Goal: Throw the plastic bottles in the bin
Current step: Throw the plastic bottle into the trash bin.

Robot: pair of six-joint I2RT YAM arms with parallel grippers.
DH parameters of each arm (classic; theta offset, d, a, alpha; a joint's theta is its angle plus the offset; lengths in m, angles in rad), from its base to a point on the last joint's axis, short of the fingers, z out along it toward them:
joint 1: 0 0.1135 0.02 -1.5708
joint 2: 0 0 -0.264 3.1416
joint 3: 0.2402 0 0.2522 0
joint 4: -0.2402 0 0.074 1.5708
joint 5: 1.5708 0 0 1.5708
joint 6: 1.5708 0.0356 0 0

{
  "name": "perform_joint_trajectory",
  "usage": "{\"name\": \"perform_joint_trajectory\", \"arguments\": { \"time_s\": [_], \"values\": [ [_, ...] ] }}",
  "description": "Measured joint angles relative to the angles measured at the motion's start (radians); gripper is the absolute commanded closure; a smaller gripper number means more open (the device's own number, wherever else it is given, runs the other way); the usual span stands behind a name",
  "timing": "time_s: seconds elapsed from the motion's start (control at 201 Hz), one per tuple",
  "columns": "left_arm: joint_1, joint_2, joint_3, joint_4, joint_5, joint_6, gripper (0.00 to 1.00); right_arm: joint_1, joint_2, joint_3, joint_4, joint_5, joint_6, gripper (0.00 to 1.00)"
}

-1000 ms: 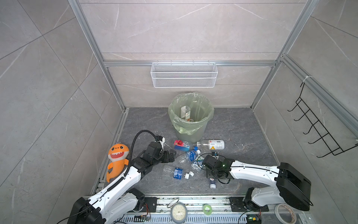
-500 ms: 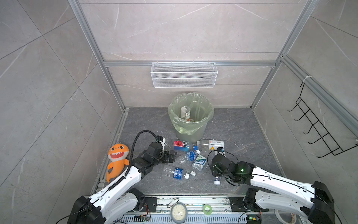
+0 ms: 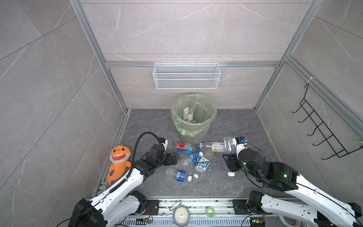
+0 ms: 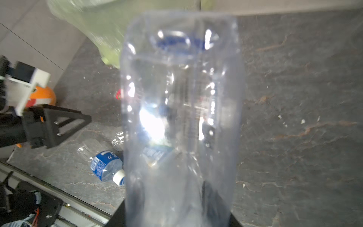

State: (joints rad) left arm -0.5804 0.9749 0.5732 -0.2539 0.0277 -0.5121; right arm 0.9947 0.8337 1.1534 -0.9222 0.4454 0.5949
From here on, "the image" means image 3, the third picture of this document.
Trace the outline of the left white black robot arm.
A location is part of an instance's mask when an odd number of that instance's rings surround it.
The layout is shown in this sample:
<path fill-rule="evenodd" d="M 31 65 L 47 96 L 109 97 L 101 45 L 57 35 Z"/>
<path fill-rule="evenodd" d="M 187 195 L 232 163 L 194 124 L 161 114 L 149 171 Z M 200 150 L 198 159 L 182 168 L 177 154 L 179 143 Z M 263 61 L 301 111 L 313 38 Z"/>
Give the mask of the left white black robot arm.
<path fill-rule="evenodd" d="M 122 164 L 124 175 L 98 196 L 80 200 L 70 218 L 70 227 L 113 227 L 130 214 L 141 214 L 146 208 L 147 198 L 135 188 L 152 176 L 157 168 L 176 165 L 179 158 L 176 152 L 167 153 L 163 144 L 153 145 L 134 164 L 128 161 L 131 154 L 126 146 L 117 146 L 111 151 L 111 172 L 115 173 Z"/>

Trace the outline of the crushed bottle blue label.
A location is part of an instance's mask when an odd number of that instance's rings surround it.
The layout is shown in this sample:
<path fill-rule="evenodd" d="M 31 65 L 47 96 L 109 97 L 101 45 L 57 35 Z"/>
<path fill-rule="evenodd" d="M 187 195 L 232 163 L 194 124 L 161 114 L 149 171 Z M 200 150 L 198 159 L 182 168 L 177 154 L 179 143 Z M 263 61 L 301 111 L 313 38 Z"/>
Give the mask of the crushed bottle blue label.
<path fill-rule="evenodd" d="M 178 162 L 182 169 L 194 168 L 200 159 L 204 156 L 202 152 L 192 153 Z"/>

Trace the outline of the clear bottle white orange label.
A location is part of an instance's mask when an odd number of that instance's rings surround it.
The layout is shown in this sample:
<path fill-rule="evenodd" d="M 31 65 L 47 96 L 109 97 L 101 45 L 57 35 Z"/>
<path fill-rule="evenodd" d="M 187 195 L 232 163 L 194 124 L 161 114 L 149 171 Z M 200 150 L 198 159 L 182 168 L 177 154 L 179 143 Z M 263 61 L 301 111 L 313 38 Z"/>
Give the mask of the clear bottle white orange label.
<path fill-rule="evenodd" d="M 186 107 L 183 109 L 183 120 L 187 122 L 193 121 L 193 109 L 191 107 Z"/>

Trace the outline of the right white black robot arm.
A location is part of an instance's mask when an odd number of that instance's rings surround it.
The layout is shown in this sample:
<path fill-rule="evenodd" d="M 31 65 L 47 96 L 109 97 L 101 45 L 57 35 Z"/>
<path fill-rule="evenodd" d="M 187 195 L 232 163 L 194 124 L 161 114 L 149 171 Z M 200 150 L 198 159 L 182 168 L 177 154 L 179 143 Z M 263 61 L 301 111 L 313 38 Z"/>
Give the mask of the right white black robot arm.
<path fill-rule="evenodd" d="M 257 187 L 285 192 L 302 201 L 288 202 L 259 191 L 252 191 L 243 206 L 250 214 L 278 214 L 313 227 L 361 227 L 361 207 L 342 202 L 310 183 L 295 169 L 282 162 L 268 162 L 259 152 L 246 148 L 223 158 L 231 172 L 244 171 Z"/>

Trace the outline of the crushed bottle pink purple label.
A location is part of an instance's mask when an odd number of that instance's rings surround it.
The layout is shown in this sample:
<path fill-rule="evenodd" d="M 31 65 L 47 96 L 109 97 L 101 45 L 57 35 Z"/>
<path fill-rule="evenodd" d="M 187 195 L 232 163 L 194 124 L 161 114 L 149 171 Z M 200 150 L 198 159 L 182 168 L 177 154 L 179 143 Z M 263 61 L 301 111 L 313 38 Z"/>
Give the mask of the crushed bottle pink purple label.
<path fill-rule="evenodd" d="M 239 171 L 235 139 L 231 137 L 224 138 L 224 154 L 222 157 L 228 168 L 227 175 L 229 177 L 234 177 L 235 172 Z"/>

